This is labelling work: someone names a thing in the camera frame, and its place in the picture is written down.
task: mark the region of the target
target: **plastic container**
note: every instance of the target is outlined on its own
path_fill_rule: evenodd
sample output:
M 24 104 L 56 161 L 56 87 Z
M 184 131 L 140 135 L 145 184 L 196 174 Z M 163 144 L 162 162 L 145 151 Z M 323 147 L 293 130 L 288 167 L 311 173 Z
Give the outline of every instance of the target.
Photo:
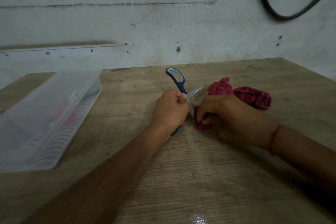
M 102 91 L 99 71 L 55 73 L 0 116 L 0 171 L 56 166 Z

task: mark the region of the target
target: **person's left hand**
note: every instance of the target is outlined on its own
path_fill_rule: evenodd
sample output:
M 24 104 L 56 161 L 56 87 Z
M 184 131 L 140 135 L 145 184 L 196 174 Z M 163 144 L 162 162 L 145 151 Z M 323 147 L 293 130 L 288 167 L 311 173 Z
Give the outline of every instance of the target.
M 187 95 L 176 90 L 168 90 L 157 99 L 150 120 L 151 125 L 165 126 L 170 133 L 183 125 L 189 112 Z

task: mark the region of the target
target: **wall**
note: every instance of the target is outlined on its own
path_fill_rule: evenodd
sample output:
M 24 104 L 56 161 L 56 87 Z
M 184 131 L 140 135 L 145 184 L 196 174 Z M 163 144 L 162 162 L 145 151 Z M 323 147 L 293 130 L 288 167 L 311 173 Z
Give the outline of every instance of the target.
M 309 1 L 270 3 L 289 15 Z M 66 68 L 266 57 L 285 57 L 336 79 L 335 35 L 335 0 L 321 0 L 286 23 L 268 18 L 259 0 L 0 0 L 0 87 L 25 73 Z M 113 47 L 6 51 L 53 44 Z

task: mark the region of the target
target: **metal blade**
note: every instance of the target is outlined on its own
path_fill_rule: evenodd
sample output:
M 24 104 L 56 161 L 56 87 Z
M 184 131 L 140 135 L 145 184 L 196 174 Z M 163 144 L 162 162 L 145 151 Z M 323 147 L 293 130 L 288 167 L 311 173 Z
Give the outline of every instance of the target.
M 192 117 L 194 117 L 195 115 L 195 111 L 194 111 L 194 107 L 193 105 L 189 102 L 189 100 L 198 92 L 201 90 L 201 88 L 203 88 L 208 82 L 200 85 L 199 87 L 193 89 L 192 91 L 190 91 L 187 96 L 188 96 L 188 105 L 189 105 L 189 112 L 191 114 Z
M 208 82 L 200 85 L 199 87 L 193 89 L 192 91 L 190 91 L 187 96 L 188 96 L 188 100 L 191 99 L 198 91 L 201 90 L 201 88 L 203 88 Z

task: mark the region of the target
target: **wooden table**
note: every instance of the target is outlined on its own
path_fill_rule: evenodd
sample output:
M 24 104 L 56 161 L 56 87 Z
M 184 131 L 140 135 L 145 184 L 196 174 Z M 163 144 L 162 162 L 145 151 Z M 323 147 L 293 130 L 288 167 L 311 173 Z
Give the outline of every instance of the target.
M 267 114 L 336 150 L 336 82 L 282 58 L 176 65 L 186 90 L 229 77 L 269 92 Z M 166 66 L 105 70 L 103 91 L 55 169 L 0 175 L 0 223 L 18 223 L 112 154 L 149 122 L 171 88 Z M 5 111 L 52 73 L 0 91 Z M 333 223 L 299 188 L 251 155 L 202 133 L 189 118 L 150 160 L 115 223 Z

